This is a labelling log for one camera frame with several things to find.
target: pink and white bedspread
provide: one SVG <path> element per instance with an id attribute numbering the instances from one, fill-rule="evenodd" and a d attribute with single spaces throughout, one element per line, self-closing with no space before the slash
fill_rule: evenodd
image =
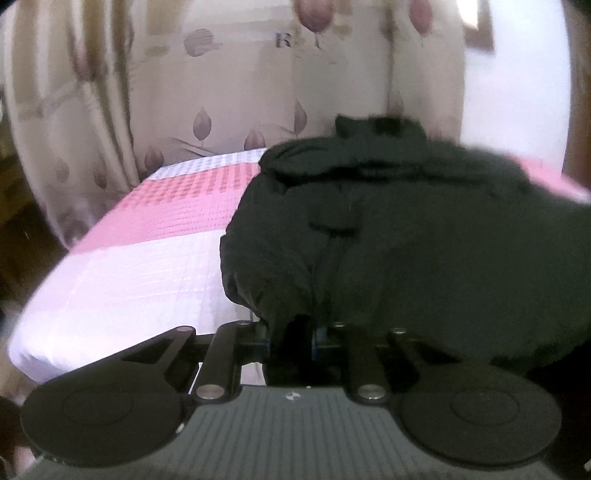
<path id="1" fill-rule="evenodd" d="M 163 167 L 127 195 L 56 267 L 22 314 L 12 362 L 45 382 L 178 325 L 213 333 L 249 312 L 224 295 L 219 241 L 263 150 Z M 577 202 L 591 194 L 531 161 L 534 183 Z M 242 382 L 264 382 L 259 365 Z"/>

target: beige curtain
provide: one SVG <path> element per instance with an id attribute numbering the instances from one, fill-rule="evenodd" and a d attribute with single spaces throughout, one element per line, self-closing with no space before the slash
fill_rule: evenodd
<path id="1" fill-rule="evenodd" d="M 5 96 L 31 188 L 72 247 L 162 165 L 397 113 L 457 139 L 456 0 L 20 0 Z"/>

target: black jacket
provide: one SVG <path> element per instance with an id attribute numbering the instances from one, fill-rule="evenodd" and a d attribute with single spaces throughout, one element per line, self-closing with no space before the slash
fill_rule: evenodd
<path id="1" fill-rule="evenodd" d="M 407 327 L 518 370 L 591 337 L 591 208 L 396 119 L 268 150 L 222 237 L 226 295 L 287 325 Z"/>

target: round black pad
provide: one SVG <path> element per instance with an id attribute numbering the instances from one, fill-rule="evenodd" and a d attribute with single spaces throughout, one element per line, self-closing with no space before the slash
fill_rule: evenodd
<path id="1" fill-rule="evenodd" d="M 402 428 L 421 447 L 469 468 L 534 460 L 554 441 L 561 412 L 545 390 L 498 368 L 426 368 L 400 403 Z"/>
<path id="2" fill-rule="evenodd" d="M 174 437 L 183 403 L 160 372 L 132 362 L 116 372 L 82 370 L 38 387 L 22 409 L 22 428 L 41 453 L 68 465 L 113 466 Z"/>

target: metal bolt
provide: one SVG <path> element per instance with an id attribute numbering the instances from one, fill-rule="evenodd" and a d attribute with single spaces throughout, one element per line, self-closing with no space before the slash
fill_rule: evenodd
<path id="1" fill-rule="evenodd" d="M 380 385 L 361 385 L 357 390 L 357 395 L 366 400 L 380 400 L 386 396 L 386 389 Z"/>
<path id="2" fill-rule="evenodd" d="M 226 390 L 220 385 L 207 384 L 201 385 L 195 391 L 195 394 L 203 400 L 218 400 L 222 398 L 226 393 Z"/>

